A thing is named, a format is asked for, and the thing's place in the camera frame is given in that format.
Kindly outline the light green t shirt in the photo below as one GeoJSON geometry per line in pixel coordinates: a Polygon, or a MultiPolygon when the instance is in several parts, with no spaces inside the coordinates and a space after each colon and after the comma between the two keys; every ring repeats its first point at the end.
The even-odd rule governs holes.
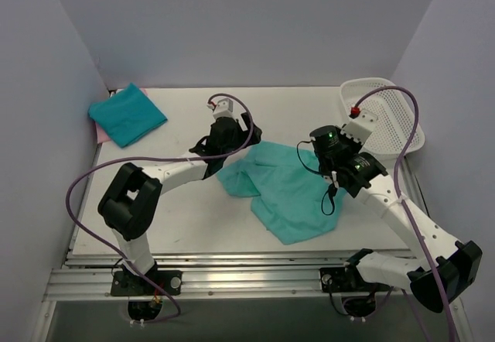
{"type": "Polygon", "coordinates": [[[318,165],[309,150],[260,142],[216,176],[232,197],[250,197],[259,221],[282,244],[292,245],[332,231],[340,217],[346,191],[338,190],[330,203],[329,184],[306,170],[318,165]]]}

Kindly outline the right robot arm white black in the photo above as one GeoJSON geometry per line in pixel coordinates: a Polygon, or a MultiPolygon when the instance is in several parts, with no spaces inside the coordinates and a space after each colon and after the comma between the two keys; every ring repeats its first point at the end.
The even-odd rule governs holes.
{"type": "Polygon", "coordinates": [[[441,313],[476,278],[482,249],[462,243],[438,226],[405,195],[397,194],[386,167],[360,142],[334,125],[309,134],[319,173],[329,194],[343,189],[378,216],[407,245],[414,259],[389,257],[363,249],[349,259],[343,280],[351,289],[381,283],[407,289],[428,310],[441,313]]]}

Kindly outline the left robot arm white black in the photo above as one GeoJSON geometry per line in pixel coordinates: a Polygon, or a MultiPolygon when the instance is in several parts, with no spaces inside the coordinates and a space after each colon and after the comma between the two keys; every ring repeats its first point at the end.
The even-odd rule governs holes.
{"type": "Polygon", "coordinates": [[[179,162],[139,167],[127,162],[120,167],[98,204],[97,211],[112,230],[131,273],[128,286],[147,295],[156,284],[155,267],[147,237],[161,195],[190,182],[205,180],[220,171],[234,151],[257,145],[262,130],[248,113],[241,115],[247,129],[233,116],[220,116],[179,162]]]}

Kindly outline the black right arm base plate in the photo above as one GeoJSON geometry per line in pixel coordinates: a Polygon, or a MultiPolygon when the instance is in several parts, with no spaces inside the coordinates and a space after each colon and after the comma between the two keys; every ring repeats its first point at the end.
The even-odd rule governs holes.
{"type": "Polygon", "coordinates": [[[347,271],[343,266],[319,269],[321,290],[324,293],[338,292],[386,292],[389,287],[380,283],[365,282],[359,274],[347,271]]]}

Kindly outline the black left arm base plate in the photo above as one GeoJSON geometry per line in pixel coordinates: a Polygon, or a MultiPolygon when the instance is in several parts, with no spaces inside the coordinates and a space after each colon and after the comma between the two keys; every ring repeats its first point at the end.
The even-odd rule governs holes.
{"type": "MultiPolygon", "coordinates": [[[[181,271],[158,269],[152,270],[147,276],[169,295],[178,296],[181,293],[181,271]]],[[[159,291],[142,277],[122,269],[113,274],[110,294],[117,297],[154,296],[159,291]]]]}

